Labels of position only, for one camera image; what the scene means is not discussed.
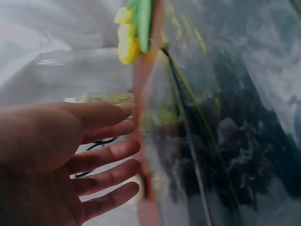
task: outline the orange edge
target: orange edge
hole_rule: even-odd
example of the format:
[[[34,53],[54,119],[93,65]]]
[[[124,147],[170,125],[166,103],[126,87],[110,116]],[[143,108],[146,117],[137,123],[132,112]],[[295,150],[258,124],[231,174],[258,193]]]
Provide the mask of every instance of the orange edge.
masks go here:
[[[141,226],[161,226],[159,212],[155,202],[153,189],[151,186],[151,174],[149,171],[148,157],[145,151],[143,142],[143,134],[139,130],[141,115],[144,107],[148,102],[148,97],[145,96],[143,90],[151,78],[151,71],[156,61],[159,49],[163,47],[161,38],[161,30],[164,23],[164,0],[156,0],[151,28],[150,51],[147,54],[142,54],[140,59],[134,65],[134,84],[133,93],[135,96],[134,114],[138,130],[134,133],[134,137],[141,143],[141,149],[135,158],[141,163],[142,173],[146,180],[146,199],[138,205],[139,222]]]

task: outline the plastic bag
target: plastic bag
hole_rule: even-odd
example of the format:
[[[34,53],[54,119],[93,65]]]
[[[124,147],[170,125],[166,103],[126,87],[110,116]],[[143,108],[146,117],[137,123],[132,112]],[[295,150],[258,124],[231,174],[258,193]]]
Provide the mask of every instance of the plastic bag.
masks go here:
[[[81,99],[86,93],[131,92],[132,65],[122,65],[116,48],[40,54],[0,89],[2,106]]]
[[[169,53],[196,137],[207,225],[301,220],[296,2],[167,2]]]

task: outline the yellow plastic piece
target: yellow plastic piece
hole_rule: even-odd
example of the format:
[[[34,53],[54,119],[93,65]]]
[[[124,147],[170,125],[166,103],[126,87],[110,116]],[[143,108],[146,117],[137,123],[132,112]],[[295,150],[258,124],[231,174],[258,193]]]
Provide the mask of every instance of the yellow plastic piece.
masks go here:
[[[131,22],[133,15],[134,15],[134,12],[132,10],[129,10],[126,7],[122,7],[117,11],[117,14],[114,19],[114,23],[128,24]]]
[[[133,38],[135,35],[135,25],[134,24],[121,24],[118,29],[119,40],[124,38]]]
[[[137,38],[124,38],[118,44],[118,56],[124,65],[136,61],[140,53],[139,40]]]

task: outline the clear plastic bag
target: clear plastic bag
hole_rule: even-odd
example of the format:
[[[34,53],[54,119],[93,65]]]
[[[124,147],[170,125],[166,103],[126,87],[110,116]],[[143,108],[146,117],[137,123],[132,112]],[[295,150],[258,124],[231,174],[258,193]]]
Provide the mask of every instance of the clear plastic bag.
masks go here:
[[[116,48],[40,54],[0,90],[2,106],[80,99],[86,93],[122,94],[133,86],[133,66],[122,65]]]

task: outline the dark plastic sheet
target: dark plastic sheet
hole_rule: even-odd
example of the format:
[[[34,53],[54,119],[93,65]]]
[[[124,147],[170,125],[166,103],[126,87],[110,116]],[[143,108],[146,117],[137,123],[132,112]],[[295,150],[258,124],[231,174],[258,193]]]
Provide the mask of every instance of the dark plastic sheet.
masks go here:
[[[199,165],[198,183],[187,183],[198,197],[187,202],[187,225],[300,225],[301,26],[290,2],[166,3]]]

